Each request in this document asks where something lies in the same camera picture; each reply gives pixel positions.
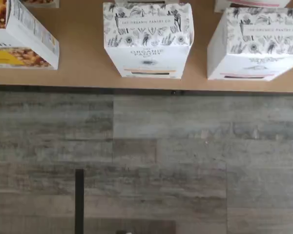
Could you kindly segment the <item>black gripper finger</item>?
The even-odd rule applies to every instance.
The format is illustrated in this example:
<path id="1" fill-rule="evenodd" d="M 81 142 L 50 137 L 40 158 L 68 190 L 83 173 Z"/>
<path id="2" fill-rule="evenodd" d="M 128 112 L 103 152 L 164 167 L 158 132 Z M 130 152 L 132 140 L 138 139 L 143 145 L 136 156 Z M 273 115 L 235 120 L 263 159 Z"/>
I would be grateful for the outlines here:
<path id="1" fill-rule="evenodd" d="M 75 171 L 75 234 L 84 233 L 84 170 Z"/>

